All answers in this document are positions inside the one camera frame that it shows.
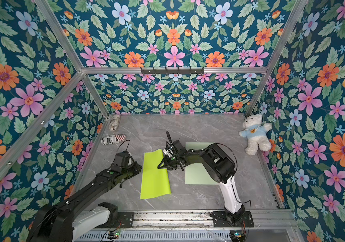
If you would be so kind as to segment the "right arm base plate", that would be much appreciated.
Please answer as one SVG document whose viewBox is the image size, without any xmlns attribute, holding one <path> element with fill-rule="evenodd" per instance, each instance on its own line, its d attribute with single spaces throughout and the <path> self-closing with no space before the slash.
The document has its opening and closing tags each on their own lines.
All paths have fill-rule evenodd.
<svg viewBox="0 0 345 242">
<path fill-rule="evenodd" d="M 252 213 L 250 211 L 231 214 L 226 211 L 213 211 L 210 213 L 214 227 L 254 227 Z"/>
</svg>

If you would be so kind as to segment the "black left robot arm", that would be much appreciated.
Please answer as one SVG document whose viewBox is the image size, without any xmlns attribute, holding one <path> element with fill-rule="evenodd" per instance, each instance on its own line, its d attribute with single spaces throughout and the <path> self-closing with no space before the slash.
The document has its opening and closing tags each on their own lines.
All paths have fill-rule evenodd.
<svg viewBox="0 0 345 242">
<path fill-rule="evenodd" d="M 42 207 L 35 216 L 27 242 L 71 242 L 75 236 L 73 222 L 76 217 L 101 195 L 116 185 L 141 172 L 141 165 L 134 162 L 118 171 L 108 168 L 98 173 L 85 187 L 53 206 Z"/>
</svg>

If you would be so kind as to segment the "bright lime green paper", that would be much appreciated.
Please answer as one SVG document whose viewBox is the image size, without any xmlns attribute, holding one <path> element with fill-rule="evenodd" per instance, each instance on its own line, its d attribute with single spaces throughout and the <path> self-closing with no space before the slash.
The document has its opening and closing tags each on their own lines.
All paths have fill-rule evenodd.
<svg viewBox="0 0 345 242">
<path fill-rule="evenodd" d="M 161 149 L 144 154 L 141 200 L 153 199 L 171 194 L 167 169 L 158 169 L 163 155 Z"/>
</svg>

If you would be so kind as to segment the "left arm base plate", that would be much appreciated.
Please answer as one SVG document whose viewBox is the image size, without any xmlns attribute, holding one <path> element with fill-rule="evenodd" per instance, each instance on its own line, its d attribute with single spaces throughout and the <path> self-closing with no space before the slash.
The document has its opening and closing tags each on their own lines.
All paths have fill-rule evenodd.
<svg viewBox="0 0 345 242">
<path fill-rule="evenodd" d="M 115 218 L 109 219 L 108 222 L 99 225 L 96 228 L 131 228 L 134 222 L 134 215 L 134 212 L 118 212 Z"/>
</svg>

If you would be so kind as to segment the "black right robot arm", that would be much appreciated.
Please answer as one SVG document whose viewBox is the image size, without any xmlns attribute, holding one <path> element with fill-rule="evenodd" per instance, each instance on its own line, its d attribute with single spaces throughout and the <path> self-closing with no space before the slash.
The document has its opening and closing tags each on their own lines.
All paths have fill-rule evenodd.
<svg viewBox="0 0 345 242">
<path fill-rule="evenodd" d="M 209 176 L 220 186 L 225 209 L 223 220 L 231 226 L 236 226 L 242 221 L 246 209 L 236 189 L 237 159 L 231 158 L 222 147 L 225 145 L 212 143 L 204 149 L 186 149 L 179 141 L 173 144 L 166 142 L 163 159 L 157 168 L 184 170 L 193 164 L 203 165 Z"/>
</svg>

